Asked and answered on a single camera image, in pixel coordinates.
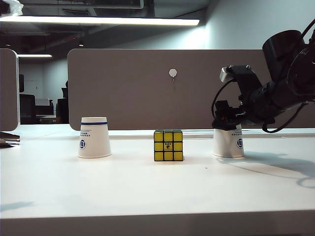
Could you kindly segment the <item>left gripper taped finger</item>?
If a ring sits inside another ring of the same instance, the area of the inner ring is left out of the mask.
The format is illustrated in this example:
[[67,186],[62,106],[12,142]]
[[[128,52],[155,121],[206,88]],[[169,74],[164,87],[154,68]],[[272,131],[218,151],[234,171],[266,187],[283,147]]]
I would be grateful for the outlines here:
[[23,15],[23,4],[18,0],[0,0],[1,16],[20,16]]

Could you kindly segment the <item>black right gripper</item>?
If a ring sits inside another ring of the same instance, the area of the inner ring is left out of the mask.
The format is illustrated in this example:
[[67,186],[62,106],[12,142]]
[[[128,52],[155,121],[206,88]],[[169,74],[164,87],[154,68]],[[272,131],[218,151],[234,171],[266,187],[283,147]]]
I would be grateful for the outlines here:
[[214,104],[215,118],[212,122],[214,129],[224,131],[235,130],[239,124],[249,124],[249,120],[241,107],[232,107],[227,100],[219,100]]

